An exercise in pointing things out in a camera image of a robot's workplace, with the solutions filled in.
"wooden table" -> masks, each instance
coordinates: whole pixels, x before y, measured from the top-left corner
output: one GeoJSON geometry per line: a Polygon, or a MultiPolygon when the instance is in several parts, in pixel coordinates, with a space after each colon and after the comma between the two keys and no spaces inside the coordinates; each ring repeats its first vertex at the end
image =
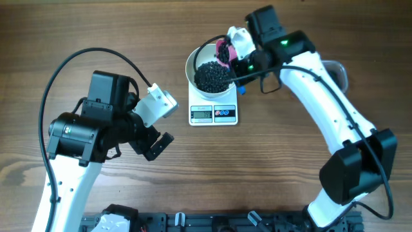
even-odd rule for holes
{"type": "MultiPolygon", "coordinates": [[[[275,6],[288,32],[304,30],[323,59],[345,65],[349,100],[377,128],[396,134],[390,181],[395,216],[386,222],[364,211],[365,225],[366,231],[410,231],[411,3],[385,0],[0,6],[0,231],[29,231],[33,224],[45,177],[37,136],[40,99],[54,69],[87,47],[124,54],[180,103],[177,112],[155,125],[175,141],[154,162],[122,145],[122,157],[103,165],[87,213],[111,203],[167,213],[300,210],[310,203],[321,189],[319,169],[330,154],[286,88],[263,95],[257,83],[249,84],[238,98],[237,126],[193,128],[187,122],[188,55],[228,27],[245,26],[244,17],[267,4],[275,6]]],[[[87,95],[94,70],[134,77],[145,92],[124,61],[101,52],[81,55],[55,81],[44,128],[87,95]]],[[[387,210],[383,188],[363,201],[387,210]]]]}

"small pink object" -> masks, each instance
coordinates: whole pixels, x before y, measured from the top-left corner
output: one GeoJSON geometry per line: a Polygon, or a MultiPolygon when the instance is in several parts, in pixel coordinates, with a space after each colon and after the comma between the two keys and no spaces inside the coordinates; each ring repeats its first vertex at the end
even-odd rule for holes
{"type": "MultiPolygon", "coordinates": [[[[216,41],[216,60],[218,61],[218,63],[226,68],[229,68],[229,64],[224,64],[222,63],[218,57],[219,57],[219,47],[220,45],[224,43],[223,39],[219,39],[218,41],[216,41]]],[[[237,58],[238,55],[235,51],[235,49],[233,48],[233,46],[229,46],[229,62],[231,62],[231,60],[237,58]]]]}

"digital display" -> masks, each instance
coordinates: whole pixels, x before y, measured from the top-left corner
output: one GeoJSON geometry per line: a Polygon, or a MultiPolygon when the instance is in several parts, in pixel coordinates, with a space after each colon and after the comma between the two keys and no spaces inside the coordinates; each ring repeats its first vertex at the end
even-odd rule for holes
{"type": "Polygon", "coordinates": [[[195,119],[210,119],[212,118],[211,111],[194,111],[193,118],[195,119]]]}

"black beans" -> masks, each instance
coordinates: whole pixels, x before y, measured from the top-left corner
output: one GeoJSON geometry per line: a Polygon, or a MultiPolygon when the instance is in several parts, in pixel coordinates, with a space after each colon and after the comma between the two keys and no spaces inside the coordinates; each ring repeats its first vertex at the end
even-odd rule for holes
{"type": "Polygon", "coordinates": [[[199,90],[207,93],[224,92],[229,87],[229,83],[224,81],[229,79],[228,71],[216,61],[204,63],[194,74],[194,83],[199,90]]]}
{"type": "Polygon", "coordinates": [[[218,48],[219,54],[218,54],[218,59],[223,63],[223,64],[228,64],[229,63],[229,49],[227,48],[227,43],[221,43],[219,48],[218,48]]]}

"scale platform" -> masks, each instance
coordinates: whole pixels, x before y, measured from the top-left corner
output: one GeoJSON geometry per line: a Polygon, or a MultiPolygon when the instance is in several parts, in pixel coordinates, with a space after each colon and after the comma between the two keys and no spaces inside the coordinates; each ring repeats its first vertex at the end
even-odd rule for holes
{"type": "Polygon", "coordinates": [[[231,126],[238,123],[236,88],[208,99],[189,84],[189,124],[191,126],[231,126]]]}

